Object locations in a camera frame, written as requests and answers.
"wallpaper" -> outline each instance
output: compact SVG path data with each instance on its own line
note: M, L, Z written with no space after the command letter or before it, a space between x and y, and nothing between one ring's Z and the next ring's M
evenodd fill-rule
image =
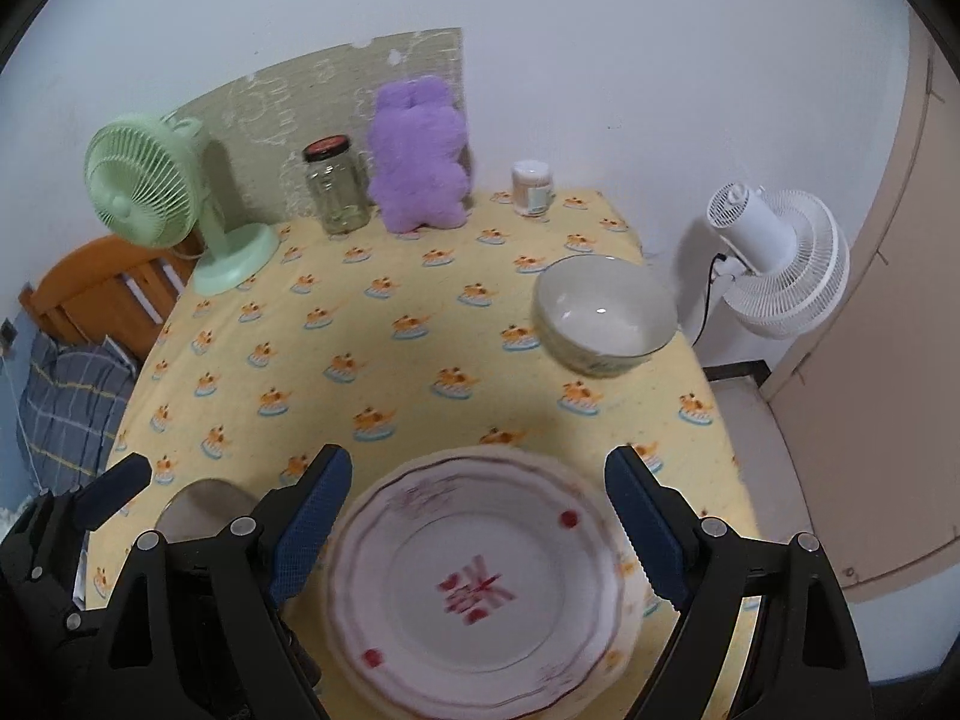
M405 32L368 45L344 45L296 57L234 80L176 110L195 116L213 142L203 156L227 227L315 215L301 151L347 133L373 172L367 128L376 90L387 81L433 74L464 109L459 28Z

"beige door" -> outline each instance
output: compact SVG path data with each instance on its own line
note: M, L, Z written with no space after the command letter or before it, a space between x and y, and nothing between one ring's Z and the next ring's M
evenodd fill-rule
M880 248L770 404L841 584L861 589L942 569L960 533L960 84L946 63L933 77Z

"metal screw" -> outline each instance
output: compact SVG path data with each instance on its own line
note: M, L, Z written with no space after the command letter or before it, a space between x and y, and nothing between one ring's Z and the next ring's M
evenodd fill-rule
M256 531L256 519L253 517L237 517L230 524L230 532L234 536L249 536Z
M808 552L816 552L820 549L820 540L813 533L801 533L797 536L797 543Z
M704 521L700 523L700 527L704 533L714 538L720 538L720 536L723 536L723 534L727 532L726 522L723 522L719 517L707 517L707 519L704 519Z
M160 536L157 531L145 531L136 538L136 548L144 552L151 550L160 543Z

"fan base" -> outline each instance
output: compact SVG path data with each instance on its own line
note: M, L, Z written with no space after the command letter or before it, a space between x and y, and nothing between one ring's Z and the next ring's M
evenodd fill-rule
M193 271L193 290L197 295L219 295L242 284L270 262L280 248L280 238L265 224L245 224L227 233L227 250L214 255L211 250Z

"jar lid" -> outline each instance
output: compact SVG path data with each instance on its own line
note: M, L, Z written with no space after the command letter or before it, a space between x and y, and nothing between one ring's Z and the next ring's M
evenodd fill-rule
M307 148L304 148L304 160L306 162L320 162L320 160L342 154L348 148L350 148L350 138L347 138L346 135L330 135L328 138L320 138L319 141L314 141Z
M514 175L528 181L546 181L550 177L550 166L536 159L521 159L514 162Z

